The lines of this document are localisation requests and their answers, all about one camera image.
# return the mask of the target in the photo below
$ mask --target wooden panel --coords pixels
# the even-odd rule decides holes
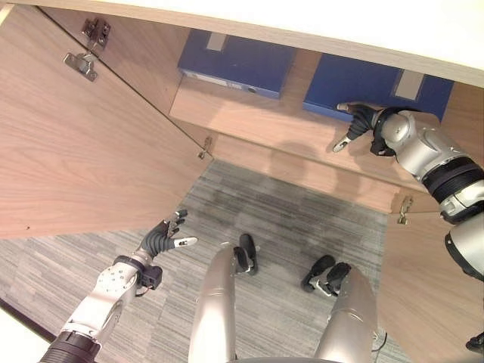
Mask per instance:
[[[415,362],[480,361],[465,343],[482,332],[482,283],[448,254],[443,239],[451,225],[438,213],[408,218],[406,226],[388,224],[380,324]]]
[[[298,51],[280,100],[185,77],[170,115],[226,135],[423,191],[424,187],[394,158],[370,153],[370,135],[361,136],[338,154],[333,153],[333,145],[346,134],[349,124],[303,110],[303,99],[320,56]]]
[[[484,166],[484,88],[455,83],[442,129]]]
[[[0,237],[150,227],[210,162],[102,64],[94,82],[65,66],[82,49],[35,8],[0,49]]]
[[[204,129],[199,126],[195,126],[191,123],[184,123],[183,121],[180,121],[178,119],[172,119],[172,122],[177,125],[180,129],[182,129],[188,136],[190,136],[197,144],[199,144],[201,147],[205,145],[205,139],[207,137],[212,138],[212,143],[215,144],[215,140],[217,138],[217,133]]]
[[[480,2],[412,1],[404,7],[377,0],[311,2],[308,6],[278,2],[277,8],[273,2],[259,0],[17,2],[207,29],[484,86],[484,7]],[[378,21],[366,21],[376,19],[375,9]],[[422,26],[432,31],[423,36]]]
[[[83,45],[81,34],[85,19],[98,14],[43,8]],[[159,110],[168,114],[178,90],[182,74],[178,59],[183,51],[189,29],[145,20],[103,15],[111,25],[107,47],[101,59]]]
[[[218,135],[213,145],[212,155],[217,160],[224,160],[384,213],[391,212],[393,205],[399,202],[401,195],[408,192],[402,191],[398,185],[326,166],[226,135]],[[412,195],[416,198],[425,197],[425,194],[416,191],[412,191]]]

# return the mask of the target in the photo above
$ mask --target black arm joint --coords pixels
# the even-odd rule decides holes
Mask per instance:
[[[136,259],[128,256],[117,256],[113,265],[118,262],[125,263],[138,270],[138,286],[156,290],[161,284],[163,270],[159,266],[144,266]]]

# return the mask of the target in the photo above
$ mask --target robotic hand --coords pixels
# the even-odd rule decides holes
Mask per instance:
[[[123,309],[136,296],[155,290],[163,270],[152,265],[159,253],[197,242],[196,237],[174,239],[186,210],[164,219],[143,238],[131,256],[118,256],[98,277],[94,290],[79,304],[39,363],[89,363],[119,322]]]
[[[453,225],[445,236],[448,252],[464,273],[484,281],[484,171],[439,129],[423,122],[434,115],[403,107],[375,107],[358,102],[338,104],[353,115],[346,135],[334,145],[373,132],[371,152],[395,156],[439,203],[440,214]]]

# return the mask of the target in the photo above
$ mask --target wooden cabinet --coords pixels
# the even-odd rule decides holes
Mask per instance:
[[[127,3],[76,0],[69,6],[77,11],[42,8],[44,14],[8,5],[0,13],[0,237],[149,227],[173,211],[210,163],[210,156],[197,158],[209,136],[216,159],[385,213],[412,195],[411,211],[420,213],[410,225],[389,217],[381,321],[415,361],[466,358],[464,340],[478,333],[476,321],[482,327],[482,288],[440,243],[449,225],[439,221],[437,203],[393,158],[369,154],[369,135],[333,154],[348,124],[304,111],[302,100],[318,51],[474,84],[455,83],[442,127],[482,165],[484,90],[475,85],[484,85],[484,71],[375,44]],[[68,51],[84,51],[73,39],[85,43],[81,25],[95,15],[78,10],[105,13],[112,25],[93,83],[62,64]],[[183,79],[176,68],[189,31],[183,26],[304,49],[282,98],[270,100]]]
[[[2,15],[0,237],[169,215],[211,157],[102,63],[95,82],[63,64],[84,49],[38,9]]]
[[[79,30],[84,19],[93,14],[56,8],[43,11],[85,42]],[[385,213],[397,212],[406,195],[414,198],[413,212],[438,210],[424,187],[394,158],[370,154],[370,135],[339,154],[332,153],[333,144],[346,133],[348,124],[302,109],[321,53],[298,50],[282,98],[270,100],[182,79],[176,63],[187,28],[104,17],[113,27],[102,61],[199,145],[211,136],[210,151],[215,158]],[[469,95],[474,95],[471,102],[465,101]],[[470,145],[478,161],[484,159],[482,148],[476,146],[484,142],[479,97],[484,97],[481,88],[456,84],[442,123],[452,137]]]

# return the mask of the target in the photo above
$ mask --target cabinet shelf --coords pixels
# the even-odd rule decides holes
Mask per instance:
[[[338,154],[333,145],[349,124],[303,109],[303,99],[321,54],[298,50],[280,100],[184,77],[170,116],[224,135],[308,160],[422,191],[394,158],[369,152],[363,135]]]

